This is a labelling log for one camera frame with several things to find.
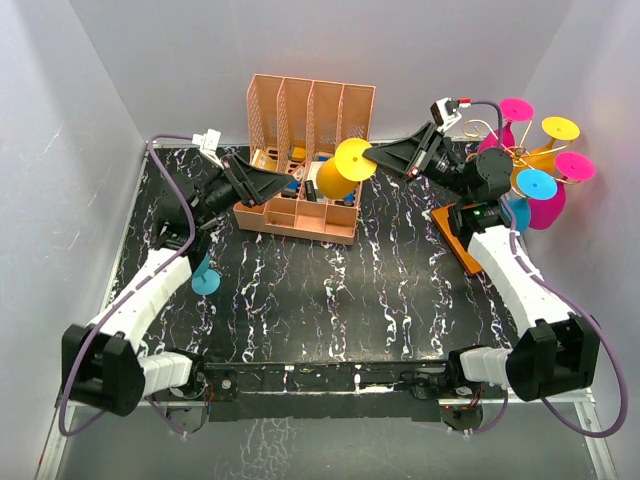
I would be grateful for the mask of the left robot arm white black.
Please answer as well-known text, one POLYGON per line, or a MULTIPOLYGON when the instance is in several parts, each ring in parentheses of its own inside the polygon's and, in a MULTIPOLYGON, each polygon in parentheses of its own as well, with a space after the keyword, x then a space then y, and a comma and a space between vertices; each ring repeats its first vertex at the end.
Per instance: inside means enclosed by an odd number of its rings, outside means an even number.
POLYGON ((209 228, 238 203, 256 207, 294 178, 256 168, 232 154, 202 185, 178 175, 165 177, 156 244, 120 295, 86 325, 71 325, 62 337, 63 396, 118 416, 143 398, 174 388, 194 399, 206 387, 200 359, 168 351, 139 357, 141 340, 173 294, 192 282, 208 288, 209 228))

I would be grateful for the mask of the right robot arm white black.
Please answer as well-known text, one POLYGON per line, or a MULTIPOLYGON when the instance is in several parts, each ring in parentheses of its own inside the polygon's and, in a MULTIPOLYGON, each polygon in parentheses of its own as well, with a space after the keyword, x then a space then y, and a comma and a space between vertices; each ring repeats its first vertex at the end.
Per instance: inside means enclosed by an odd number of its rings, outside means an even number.
POLYGON ((516 239, 515 217, 501 197, 511 188, 512 160, 489 148, 467 162, 432 122, 411 137, 368 148, 365 159, 405 181, 424 176, 455 193, 448 207, 453 236, 481 265, 516 323, 511 349, 467 347, 449 355, 447 388, 466 397, 481 383, 510 388, 532 401, 589 387, 600 339, 595 325, 543 286, 516 239))

